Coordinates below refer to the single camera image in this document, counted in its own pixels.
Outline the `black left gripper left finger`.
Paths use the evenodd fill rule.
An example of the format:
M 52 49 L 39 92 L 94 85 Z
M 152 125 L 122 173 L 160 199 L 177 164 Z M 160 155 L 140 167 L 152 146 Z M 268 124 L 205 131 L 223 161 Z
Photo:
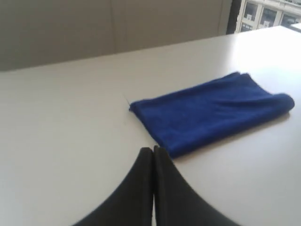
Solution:
M 76 226 L 151 226 L 153 210 L 153 152 L 139 154 L 121 184 Z

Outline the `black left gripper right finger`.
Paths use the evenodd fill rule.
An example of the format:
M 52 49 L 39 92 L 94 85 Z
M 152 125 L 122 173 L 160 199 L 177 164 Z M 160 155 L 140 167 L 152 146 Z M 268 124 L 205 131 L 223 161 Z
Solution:
M 175 167 L 167 151 L 153 149 L 153 192 L 158 226 L 234 226 L 202 199 Z

